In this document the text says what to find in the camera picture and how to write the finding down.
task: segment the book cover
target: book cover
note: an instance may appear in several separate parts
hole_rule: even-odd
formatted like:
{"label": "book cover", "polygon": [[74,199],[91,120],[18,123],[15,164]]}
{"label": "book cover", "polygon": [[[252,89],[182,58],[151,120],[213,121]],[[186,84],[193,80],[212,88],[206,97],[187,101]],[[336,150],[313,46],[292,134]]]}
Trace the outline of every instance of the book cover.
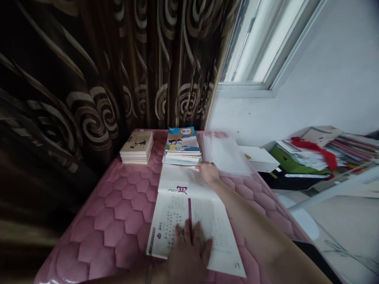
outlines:
{"label": "book cover", "polygon": [[197,134],[193,126],[185,128],[169,128],[166,142],[167,152],[200,152]]}
{"label": "book cover", "polygon": [[343,148],[341,148],[341,147],[339,147],[337,145],[333,145],[333,144],[329,143],[328,148],[331,148],[331,149],[333,149],[335,151],[338,151],[338,152],[344,154],[345,157],[343,159],[346,160],[347,162],[351,162],[350,159],[353,159],[353,160],[355,160],[355,161],[357,161],[359,163],[361,163],[363,161],[366,161],[366,159],[363,159],[361,157],[358,157],[358,156],[355,156],[353,154],[350,154],[350,153],[346,152]]}
{"label": "book cover", "polygon": [[151,146],[152,139],[151,131],[135,131],[121,148],[120,154],[144,154]]}
{"label": "book cover", "polygon": [[375,139],[349,133],[341,134],[340,137],[379,149],[379,141]]}
{"label": "book cover", "polygon": [[355,141],[350,140],[350,139],[346,139],[343,137],[337,137],[335,140],[338,140],[341,143],[348,144],[351,147],[359,148],[359,149],[364,150],[364,151],[368,151],[368,152],[372,152],[372,153],[379,153],[379,150],[377,148],[368,146],[366,144],[362,144],[360,142],[355,142]]}
{"label": "book cover", "polygon": [[149,141],[149,145],[147,146],[147,149],[145,152],[121,152],[120,151],[120,157],[121,159],[134,159],[134,158],[147,158],[153,148],[154,141]]}
{"label": "book cover", "polygon": [[348,145],[342,144],[339,141],[333,140],[330,143],[333,144],[333,145],[336,145],[337,147],[345,150],[346,152],[348,152],[350,154],[353,154],[355,156],[361,157],[363,159],[370,160],[370,159],[375,158],[375,156],[372,155],[372,154],[368,154],[367,152],[363,152],[363,151],[360,151],[358,149],[349,147]]}

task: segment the white box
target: white box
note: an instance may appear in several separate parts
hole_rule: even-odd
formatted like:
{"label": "white box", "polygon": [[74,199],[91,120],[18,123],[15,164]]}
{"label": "white box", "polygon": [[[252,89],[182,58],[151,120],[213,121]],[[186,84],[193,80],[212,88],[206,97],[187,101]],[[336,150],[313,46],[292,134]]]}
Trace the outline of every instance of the white box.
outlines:
{"label": "white box", "polygon": [[342,133],[343,130],[333,126],[312,126],[303,136],[301,136],[301,139],[315,143],[320,147],[324,147]]}
{"label": "white box", "polygon": [[238,146],[258,172],[272,172],[280,163],[265,148]]}

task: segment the brown patterned curtain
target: brown patterned curtain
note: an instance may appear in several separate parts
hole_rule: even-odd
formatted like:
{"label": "brown patterned curtain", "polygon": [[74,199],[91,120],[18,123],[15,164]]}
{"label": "brown patterned curtain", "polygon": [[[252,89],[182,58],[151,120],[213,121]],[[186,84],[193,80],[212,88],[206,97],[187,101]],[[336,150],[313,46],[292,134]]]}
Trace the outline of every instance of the brown patterned curtain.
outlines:
{"label": "brown patterned curtain", "polygon": [[2,2],[0,115],[66,171],[136,127],[204,129],[238,0]]}
{"label": "brown patterned curtain", "polygon": [[2,277],[39,267],[133,129],[206,127],[238,2],[0,1]]}

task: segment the bed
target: bed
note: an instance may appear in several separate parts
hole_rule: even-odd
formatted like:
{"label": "bed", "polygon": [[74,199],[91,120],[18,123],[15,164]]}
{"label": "bed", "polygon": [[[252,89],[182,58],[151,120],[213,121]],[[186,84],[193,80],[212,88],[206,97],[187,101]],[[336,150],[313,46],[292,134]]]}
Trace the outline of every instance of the bed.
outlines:
{"label": "bed", "polygon": [[[163,260],[146,255],[158,194],[167,130],[154,130],[147,165],[122,164],[117,156],[39,269],[35,284],[78,283],[148,267]],[[260,175],[221,177],[288,237],[311,242]],[[271,283],[233,219],[230,219],[247,278],[208,271],[208,283]]]}

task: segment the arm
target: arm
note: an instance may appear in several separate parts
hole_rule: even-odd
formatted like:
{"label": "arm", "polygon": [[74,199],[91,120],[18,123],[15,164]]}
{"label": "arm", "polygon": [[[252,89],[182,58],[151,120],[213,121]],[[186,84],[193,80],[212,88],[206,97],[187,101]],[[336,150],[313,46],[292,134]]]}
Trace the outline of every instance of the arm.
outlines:
{"label": "arm", "polygon": [[220,180],[214,164],[205,162],[196,167],[228,209],[273,283],[331,284],[322,271],[266,216]]}

